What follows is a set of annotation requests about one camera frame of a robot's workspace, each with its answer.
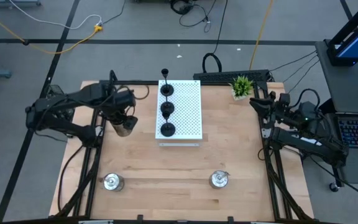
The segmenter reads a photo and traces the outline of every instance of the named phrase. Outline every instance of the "plant pot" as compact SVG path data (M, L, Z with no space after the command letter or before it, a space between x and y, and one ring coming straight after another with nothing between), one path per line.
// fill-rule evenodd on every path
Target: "plant pot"
M234 90L231 90L231 95L233 96L233 99L235 101L239 101L239 100L243 100L245 98L247 98L247 96L236 96L236 93L234 92Z

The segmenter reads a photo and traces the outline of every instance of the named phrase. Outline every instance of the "wheel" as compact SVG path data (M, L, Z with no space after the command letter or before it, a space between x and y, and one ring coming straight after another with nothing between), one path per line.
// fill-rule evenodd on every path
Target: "wheel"
M329 189L330 189L332 192L338 192L339 187L336 185L336 183L330 183L330 184L329 184Z

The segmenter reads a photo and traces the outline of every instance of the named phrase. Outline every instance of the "yellow cable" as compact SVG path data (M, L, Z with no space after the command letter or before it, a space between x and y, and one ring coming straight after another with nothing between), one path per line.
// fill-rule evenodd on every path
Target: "yellow cable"
M13 31L11 31L8 27L6 27L6 26L5 26L4 24L2 24L1 22L0 22L0 26L3 27L4 29L6 29L6 31L8 31L8 33L12 34L14 37L16 37L17 39L19 39L21 42L25 42L25 40L24 40L23 38L19 37L17 34L15 34ZM30 46L31 46L32 48L37 49L37 50L39 50L39 51L41 51L41 52L43 52L43 53L46 53L46 54L63 54L63 53L65 53L65 52L68 52L68 51L70 51L70 50L73 50L78 44L89 40L89 39L92 38L97 32L101 31L102 29L103 29L103 28L102 28L101 26L95 25L94 31L93 31L93 33L92 33L89 37L87 37L87 38L85 38L85 39L83 39L83 40L77 42L76 44L72 45L70 48L68 48L68 49L66 49L66 50L62 50L61 52L50 52L50 51L44 50L44 49L42 49L42 48L40 48L40 47L38 47L38 46L36 46L36 45L34 45L34 44L30 44Z
M256 48L258 48L259 40L262 37L262 32L264 31L264 28L265 28L266 19L267 19L267 16L269 15L269 13L270 13L270 10L271 10L272 6L273 6L273 0L270 0L270 3L269 3L268 8L266 10L264 21L262 23L262 27L260 27L258 39L256 40L256 44L255 44L255 47L254 47L254 53L252 53L251 63L249 64L249 70L251 70L251 68L252 68L252 63L254 62Z

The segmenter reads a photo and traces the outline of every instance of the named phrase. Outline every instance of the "black knob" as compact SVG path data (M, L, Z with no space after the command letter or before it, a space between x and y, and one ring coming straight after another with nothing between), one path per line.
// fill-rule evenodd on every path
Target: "black knob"
M168 77L168 69L164 68L163 70L161 70L161 73L164 78Z

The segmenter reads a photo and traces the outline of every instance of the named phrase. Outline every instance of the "wooden table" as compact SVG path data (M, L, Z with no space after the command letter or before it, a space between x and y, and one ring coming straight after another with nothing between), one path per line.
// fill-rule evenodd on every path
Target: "wooden table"
M146 92L141 85L129 88L138 97ZM282 83L268 83L268 88L277 95L284 92ZM107 123L98 178L114 172L125 178L125 187L111 192L103 188L103 183L96 183L91 218L135 220L143 215L145 220L225 221L233 216L235 221L274 221L265 163L257 158L262 148L257 113L249 99L234 101L229 86L201 86L200 147L159 147L154 133L157 91L157 86L150 86L149 97L137 101L135 116L139 121L130 136L120 138ZM89 124L92 112L90 108L77 108L73 122ZM62 166L80 144L77 138L68 140ZM65 172L62 204L78 186L84 151ZM281 150L281 156L289 192L313 217L299 156L285 150ZM228 185L220 190L208 184L216 170L230 173ZM58 185L50 214L57 213L57 189ZM87 194L85 190L80 214L85 210Z

